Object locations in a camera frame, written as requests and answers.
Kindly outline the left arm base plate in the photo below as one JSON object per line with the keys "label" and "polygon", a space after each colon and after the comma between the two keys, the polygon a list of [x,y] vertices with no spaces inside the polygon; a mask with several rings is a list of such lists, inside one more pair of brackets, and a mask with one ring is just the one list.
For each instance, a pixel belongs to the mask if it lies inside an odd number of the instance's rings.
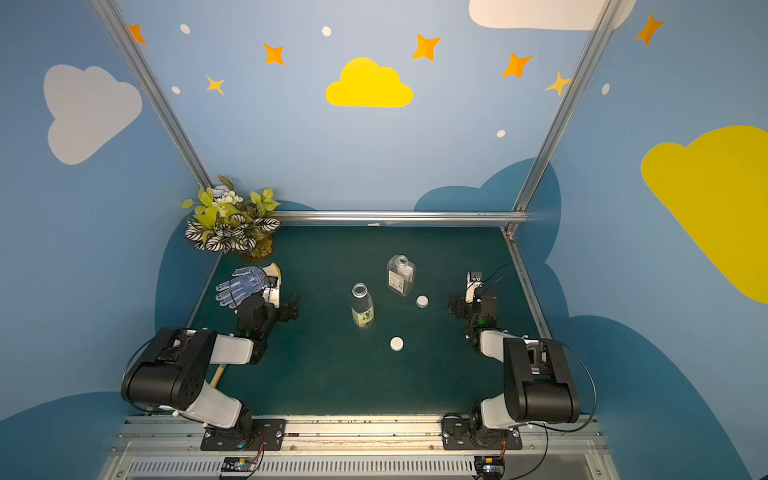
{"label": "left arm base plate", "polygon": [[201,451],[279,451],[285,438],[283,418],[251,418],[230,429],[206,427]]}

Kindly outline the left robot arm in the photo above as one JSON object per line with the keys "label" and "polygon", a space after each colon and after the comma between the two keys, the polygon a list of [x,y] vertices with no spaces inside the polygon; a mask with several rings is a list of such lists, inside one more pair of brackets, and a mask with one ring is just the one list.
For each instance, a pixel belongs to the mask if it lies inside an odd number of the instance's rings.
{"label": "left robot arm", "polygon": [[160,329],[128,362],[122,398],[201,423],[203,451],[279,449],[284,425],[272,420],[260,427],[247,404],[212,386],[206,375],[211,365],[258,364],[274,326],[298,318],[299,299],[294,295],[275,306],[257,294],[246,298],[237,309],[238,330],[232,336],[207,329]]}

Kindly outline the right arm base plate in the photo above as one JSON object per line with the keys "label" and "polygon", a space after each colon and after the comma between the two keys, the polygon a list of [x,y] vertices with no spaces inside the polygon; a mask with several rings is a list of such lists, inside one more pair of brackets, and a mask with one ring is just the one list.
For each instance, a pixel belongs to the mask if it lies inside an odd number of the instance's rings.
{"label": "right arm base plate", "polygon": [[489,429],[468,415],[445,414],[440,419],[440,428],[443,448],[449,451],[523,448],[518,429]]}

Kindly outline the round clear bottle green label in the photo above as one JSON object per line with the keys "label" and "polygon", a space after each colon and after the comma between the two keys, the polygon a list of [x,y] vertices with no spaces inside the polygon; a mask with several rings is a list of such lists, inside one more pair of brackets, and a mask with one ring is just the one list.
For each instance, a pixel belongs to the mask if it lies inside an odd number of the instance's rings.
{"label": "round clear bottle green label", "polygon": [[359,327],[368,327],[374,320],[374,304],[367,285],[356,283],[352,287],[351,295],[353,322]]}

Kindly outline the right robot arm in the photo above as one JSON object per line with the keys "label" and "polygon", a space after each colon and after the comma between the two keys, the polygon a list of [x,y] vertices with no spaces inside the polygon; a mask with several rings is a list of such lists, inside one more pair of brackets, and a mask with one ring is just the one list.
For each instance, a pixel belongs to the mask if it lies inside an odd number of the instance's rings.
{"label": "right robot arm", "polygon": [[503,366],[502,392],[475,403],[468,416],[447,414],[441,420],[447,449],[514,449],[519,427],[530,423],[574,423],[580,398],[565,346],[553,339],[529,339],[498,327],[498,300],[493,295],[469,300],[451,294],[449,312],[465,322],[465,338],[479,354]]}

